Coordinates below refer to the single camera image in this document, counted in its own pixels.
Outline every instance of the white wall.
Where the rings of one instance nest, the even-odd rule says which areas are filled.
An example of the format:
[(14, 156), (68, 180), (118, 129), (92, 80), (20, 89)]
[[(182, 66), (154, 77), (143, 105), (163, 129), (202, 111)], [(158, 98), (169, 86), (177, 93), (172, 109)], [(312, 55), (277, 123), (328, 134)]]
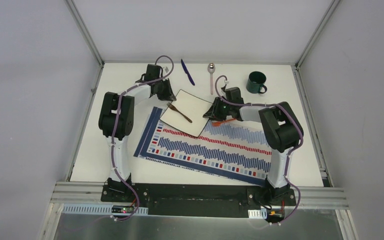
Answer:
[(359, 237), (384, 239), (384, 1), (343, 0), (301, 73)]
[(0, 240), (38, 236), (98, 69), (63, 0), (0, 0)]
[(105, 61), (294, 63), (332, 0), (75, 0)]

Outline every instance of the blue knife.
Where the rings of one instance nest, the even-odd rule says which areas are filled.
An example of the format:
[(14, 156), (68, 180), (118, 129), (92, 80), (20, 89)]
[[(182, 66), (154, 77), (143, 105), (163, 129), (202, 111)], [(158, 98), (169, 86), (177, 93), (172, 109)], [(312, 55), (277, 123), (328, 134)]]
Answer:
[(185, 63), (183, 62), (183, 59), (180, 59), (181, 67), (183, 68), (184, 73), (187, 75), (187, 78), (189, 79), (189, 82), (195, 86), (195, 82), (192, 79), (191, 75), (189, 74), (188, 69), (186, 68)]

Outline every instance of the brown fork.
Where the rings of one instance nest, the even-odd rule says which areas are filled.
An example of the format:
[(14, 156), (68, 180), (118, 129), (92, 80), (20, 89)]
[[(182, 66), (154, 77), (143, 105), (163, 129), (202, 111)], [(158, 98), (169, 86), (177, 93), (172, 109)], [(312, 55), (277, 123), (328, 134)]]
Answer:
[(181, 113), (173, 104), (171, 104), (170, 102), (168, 102), (167, 103), (167, 106), (171, 109), (171, 110), (173, 110), (173, 111), (175, 111), (175, 112), (178, 112), (179, 114), (181, 114), (189, 123), (192, 123), (192, 120), (189, 118), (189, 117), (187, 117), (186, 115), (184, 115), (183, 113)]

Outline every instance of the white table surface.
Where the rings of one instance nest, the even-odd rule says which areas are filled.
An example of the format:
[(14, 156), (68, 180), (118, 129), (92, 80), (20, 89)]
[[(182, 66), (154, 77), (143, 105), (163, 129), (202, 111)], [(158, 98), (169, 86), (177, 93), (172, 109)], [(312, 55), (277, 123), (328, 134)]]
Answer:
[[(162, 67), (169, 67), (169, 63), (161, 63)], [(187, 64), (195, 86), (193, 86), (182, 66), (177, 63), (169, 76), (174, 94), (180, 89), (185, 90), (199, 98), (213, 102), (216, 93), (210, 94), (210, 74), (207, 64)], [(301, 126), (304, 129), (304, 144), (296, 150), (291, 160), (289, 172), (290, 180), (305, 187), (322, 187), (322, 178), (316, 155), (313, 149), (307, 122), (301, 106), (300, 97), (296, 87), (291, 66), (288, 65), (250, 65), (250, 64), (217, 64), (215, 63), (214, 82), (220, 75), (229, 79), (228, 88), (239, 87), (245, 103), (280, 103), (286, 101), (290, 104)], [(96, 91), (96, 96), (90, 111), (77, 158), (72, 171), (72, 182), (104, 182), (110, 173), (109, 147), (98, 128), (99, 114), (106, 92), (121, 93), (134, 84), (147, 69), (146, 63), (107, 63)], [(251, 94), (246, 90), (248, 74), (253, 71), (263, 72), (267, 76), (267, 93), (263, 95)], [(213, 176), (201, 172), (169, 166), (143, 158), (133, 157), (138, 146), (142, 131), (148, 115), (153, 107), (165, 109), (167, 102), (159, 101), (154, 95), (139, 103), (134, 109), (134, 127), (129, 135), (128, 149), (132, 181), (134, 183), (155, 184), (205, 184), (205, 185), (249, 185), (249, 183)], [(242, 126), (261, 129), (260, 123), (238, 122)]]

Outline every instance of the mug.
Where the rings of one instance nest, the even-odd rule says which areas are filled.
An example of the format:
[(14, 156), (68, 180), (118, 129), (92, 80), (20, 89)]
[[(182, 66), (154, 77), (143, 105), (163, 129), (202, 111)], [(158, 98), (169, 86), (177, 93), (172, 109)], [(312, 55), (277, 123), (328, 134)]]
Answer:
[(252, 94), (264, 94), (267, 92), (267, 87), (264, 85), (266, 83), (266, 75), (260, 71), (253, 71), (248, 76), (248, 81), (246, 82), (246, 90)]

